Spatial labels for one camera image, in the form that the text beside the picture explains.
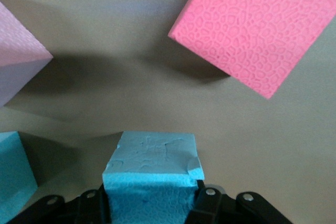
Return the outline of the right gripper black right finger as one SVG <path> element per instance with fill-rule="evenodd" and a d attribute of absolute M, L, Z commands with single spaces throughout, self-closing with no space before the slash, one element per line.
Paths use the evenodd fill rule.
<path fill-rule="evenodd" d="M 292 223 L 263 196 L 252 191 L 238 194 L 235 199 L 215 187 L 197 181 L 194 206 L 185 223 Z"/>

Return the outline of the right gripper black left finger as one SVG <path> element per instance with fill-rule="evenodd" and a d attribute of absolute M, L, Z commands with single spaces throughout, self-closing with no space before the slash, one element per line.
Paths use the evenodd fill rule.
<path fill-rule="evenodd" d="M 66 202 L 47 195 L 17 214 L 8 223 L 109 223 L 110 209 L 103 186 L 85 191 Z"/>

